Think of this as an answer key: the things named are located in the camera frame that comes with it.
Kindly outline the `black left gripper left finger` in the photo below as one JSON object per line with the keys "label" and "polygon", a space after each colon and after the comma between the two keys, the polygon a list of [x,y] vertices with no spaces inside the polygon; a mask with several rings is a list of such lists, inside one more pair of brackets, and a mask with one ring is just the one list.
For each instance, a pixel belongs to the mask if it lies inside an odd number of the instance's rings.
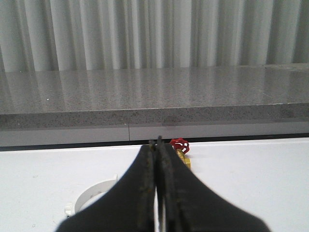
{"label": "black left gripper left finger", "polygon": [[153,232],[155,159],[142,145],[122,178],[96,202],[63,221],[59,232]]}

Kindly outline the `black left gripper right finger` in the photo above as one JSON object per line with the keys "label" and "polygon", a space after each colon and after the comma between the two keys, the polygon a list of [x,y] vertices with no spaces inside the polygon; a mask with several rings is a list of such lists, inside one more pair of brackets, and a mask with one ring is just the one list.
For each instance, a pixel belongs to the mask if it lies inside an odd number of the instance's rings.
{"label": "black left gripper right finger", "polygon": [[267,232],[268,226],[204,185],[158,137],[156,185],[160,230],[165,232]]}

